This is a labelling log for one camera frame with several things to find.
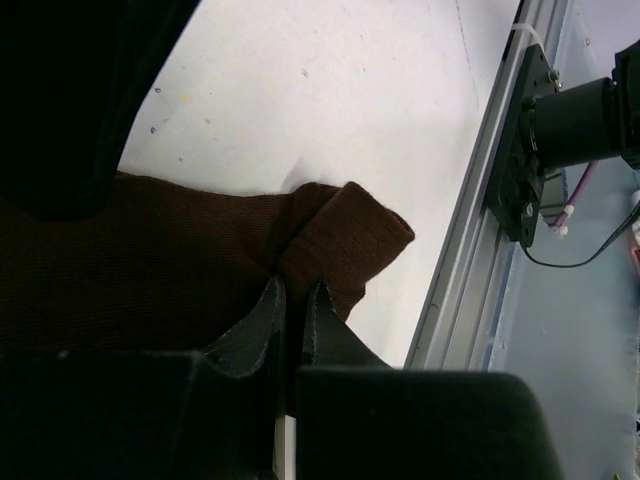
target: brown cloth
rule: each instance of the brown cloth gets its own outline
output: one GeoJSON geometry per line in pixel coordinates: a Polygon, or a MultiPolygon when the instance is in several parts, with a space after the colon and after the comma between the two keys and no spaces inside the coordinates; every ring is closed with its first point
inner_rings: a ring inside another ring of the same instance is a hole
{"type": "Polygon", "coordinates": [[[105,210],[46,223],[0,200],[0,350],[204,348],[280,273],[346,319],[411,228],[362,187],[236,197],[118,176],[105,210]]]}

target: white table surface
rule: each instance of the white table surface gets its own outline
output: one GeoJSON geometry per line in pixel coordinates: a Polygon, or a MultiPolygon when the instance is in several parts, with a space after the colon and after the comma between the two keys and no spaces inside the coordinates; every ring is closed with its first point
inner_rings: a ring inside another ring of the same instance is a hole
{"type": "Polygon", "coordinates": [[[121,170],[221,193],[355,180],[416,240],[348,324],[404,363],[517,0],[202,0],[121,170]]]}

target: black bracket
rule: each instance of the black bracket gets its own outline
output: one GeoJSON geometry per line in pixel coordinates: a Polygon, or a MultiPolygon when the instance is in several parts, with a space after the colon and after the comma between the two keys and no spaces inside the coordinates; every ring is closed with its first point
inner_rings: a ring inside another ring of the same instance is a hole
{"type": "Polygon", "coordinates": [[[549,173],[530,148],[530,111],[537,98],[555,93],[557,77],[540,46],[532,45],[524,53],[487,186],[487,206],[509,239],[526,247],[533,243],[549,173]]]}

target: white cable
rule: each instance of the white cable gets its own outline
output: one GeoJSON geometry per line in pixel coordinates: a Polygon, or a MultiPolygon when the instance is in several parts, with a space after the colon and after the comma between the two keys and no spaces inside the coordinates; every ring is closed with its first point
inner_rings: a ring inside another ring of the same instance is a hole
{"type": "Polygon", "coordinates": [[[536,32],[536,29],[533,28],[531,25],[529,25],[528,23],[514,23],[511,26],[511,30],[521,30],[524,32],[529,32],[533,37],[533,43],[537,43],[538,45],[540,45],[542,54],[546,56],[546,54],[544,53],[544,41],[542,40],[542,37],[540,36],[540,34],[536,32]]]}

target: screw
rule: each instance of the screw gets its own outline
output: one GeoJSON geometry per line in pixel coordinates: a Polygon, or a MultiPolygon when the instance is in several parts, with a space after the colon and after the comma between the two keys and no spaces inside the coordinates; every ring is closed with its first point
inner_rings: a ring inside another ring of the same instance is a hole
{"type": "Polygon", "coordinates": [[[556,84],[556,87],[558,87],[558,90],[562,88],[562,79],[560,78],[559,70],[551,70],[547,74],[547,78],[549,79],[550,82],[553,82],[556,84]]]}

